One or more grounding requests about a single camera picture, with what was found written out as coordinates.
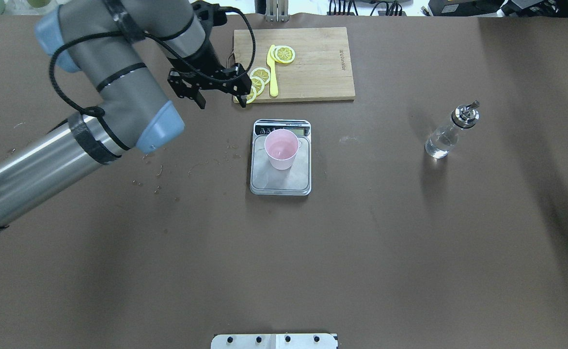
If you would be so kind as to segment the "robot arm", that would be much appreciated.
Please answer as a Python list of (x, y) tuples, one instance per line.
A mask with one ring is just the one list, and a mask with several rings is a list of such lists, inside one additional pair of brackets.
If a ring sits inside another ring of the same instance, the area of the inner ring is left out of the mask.
[(235, 7), (203, 0), (72, 0), (34, 27), (50, 57), (54, 91), (74, 112), (47, 135), (0, 163), (0, 232), (10, 223), (124, 152), (147, 154), (185, 124), (134, 48), (151, 39), (172, 68), (167, 81), (179, 98), (205, 108), (203, 90), (249, 102), (249, 73), (224, 67), (209, 36)]

